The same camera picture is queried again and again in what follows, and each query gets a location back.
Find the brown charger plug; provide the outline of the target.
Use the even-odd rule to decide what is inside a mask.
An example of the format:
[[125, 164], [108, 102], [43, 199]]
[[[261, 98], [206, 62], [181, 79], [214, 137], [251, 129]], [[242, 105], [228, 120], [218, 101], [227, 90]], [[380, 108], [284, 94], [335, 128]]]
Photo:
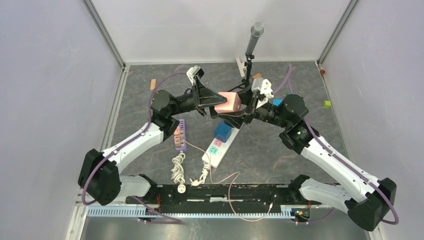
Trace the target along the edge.
[[176, 148], [182, 148], [185, 146], [185, 139], [181, 135], [175, 135], [174, 144]]

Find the white multicolour power strip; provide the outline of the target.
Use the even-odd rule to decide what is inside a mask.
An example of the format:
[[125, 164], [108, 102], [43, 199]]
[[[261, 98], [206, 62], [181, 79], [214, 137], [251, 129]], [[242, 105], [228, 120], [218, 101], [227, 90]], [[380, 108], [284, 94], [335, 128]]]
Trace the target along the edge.
[[211, 144], [205, 150], [205, 153], [201, 158], [202, 161], [205, 164], [210, 164], [213, 168], [217, 168], [236, 139], [239, 131], [239, 128], [232, 127], [231, 136], [227, 142], [221, 142], [214, 137]]

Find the purple USB power strip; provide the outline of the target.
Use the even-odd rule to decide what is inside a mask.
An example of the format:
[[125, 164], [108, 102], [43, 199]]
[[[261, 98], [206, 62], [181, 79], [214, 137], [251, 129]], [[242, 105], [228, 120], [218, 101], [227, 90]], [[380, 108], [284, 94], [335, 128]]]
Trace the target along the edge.
[[185, 126], [185, 120], [179, 119], [179, 125], [174, 131], [174, 145], [175, 149], [179, 152], [187, 151]]

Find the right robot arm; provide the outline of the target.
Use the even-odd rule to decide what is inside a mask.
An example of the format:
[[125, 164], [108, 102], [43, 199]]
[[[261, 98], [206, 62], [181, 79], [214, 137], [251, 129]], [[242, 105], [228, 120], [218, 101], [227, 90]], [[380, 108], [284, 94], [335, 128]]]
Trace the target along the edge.
[[283, 128], [278, 136], [286, 148], [315, 163], [343, 187], [337, 189], [301, 174], [289, 185], [288, 196], [293, 203], [308, 200], [328, 205], [346, 213], [356, 225], [369, 232], [380, 223], [397, 225], [400, 222], [394, 208], [396, 183], [388, 177], [379, 179], [367, 173], [332, 147], [306, 120], [309, 109], [303, 97], [289, 94], [279, 105], [249, 104], [236, 112], [219, 113], [215, 106], [209, 110], [213, 118], [222, 118], [237, 128], [253, 119]]

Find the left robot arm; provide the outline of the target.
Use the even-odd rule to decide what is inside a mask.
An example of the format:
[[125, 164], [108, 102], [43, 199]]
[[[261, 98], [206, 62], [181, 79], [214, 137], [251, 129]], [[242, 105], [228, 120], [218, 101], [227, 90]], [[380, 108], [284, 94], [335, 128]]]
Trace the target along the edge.
[[156, 200], [157, 190], [148, 178], [121, 176], [121, 172], [148, 149], [174, 134], [180, 124], [174, 115], [191, 111], [205, 115], [205, 108], [227, 102], [224, 96], [204, 86], [200, 79], [200, 75], [195, 75], [191, 90], [180, 96], [155, 88], [150, 95], [148, 122], [141, 129], [114, 146], [86, 153], [78, 178], [84, 205], [106, 206], [116, 198], [131, 196], [139, 197], [145, 204]]

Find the blue cube socket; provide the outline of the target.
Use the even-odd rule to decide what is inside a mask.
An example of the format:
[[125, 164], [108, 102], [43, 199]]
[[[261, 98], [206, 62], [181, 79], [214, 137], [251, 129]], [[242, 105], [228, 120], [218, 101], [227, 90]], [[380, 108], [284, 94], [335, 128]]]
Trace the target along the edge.
[[224, 122], [220, 122], [214, 130], [214, 138], [226, 143], [232, 134], [232, 129], [233, 128], [231, 126]]

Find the pink cube socket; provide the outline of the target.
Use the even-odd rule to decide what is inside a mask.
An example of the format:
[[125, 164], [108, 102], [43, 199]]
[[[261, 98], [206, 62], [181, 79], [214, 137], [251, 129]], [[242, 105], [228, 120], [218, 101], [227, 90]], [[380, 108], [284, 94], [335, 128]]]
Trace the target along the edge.
[[241, 99], [236, 92], [218, 92], [221, 96], [225, 97], [227, 101], [222, 104], [214, 106], [217, 113], [232, 113], [238, 112], [241, 107]]

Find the pink charger plug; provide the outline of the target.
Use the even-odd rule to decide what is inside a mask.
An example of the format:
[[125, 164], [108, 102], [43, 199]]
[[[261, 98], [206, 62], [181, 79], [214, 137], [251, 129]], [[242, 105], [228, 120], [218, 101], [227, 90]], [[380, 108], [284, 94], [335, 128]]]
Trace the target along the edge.
[[175, 135], [175, 136], [180, 136], [180, 135], [181, 135], [181, 129], [180, 129], [180, 127], [179, 127], [179, 126], [175, 129], [175, 131], [174, 131], [174, 135]]

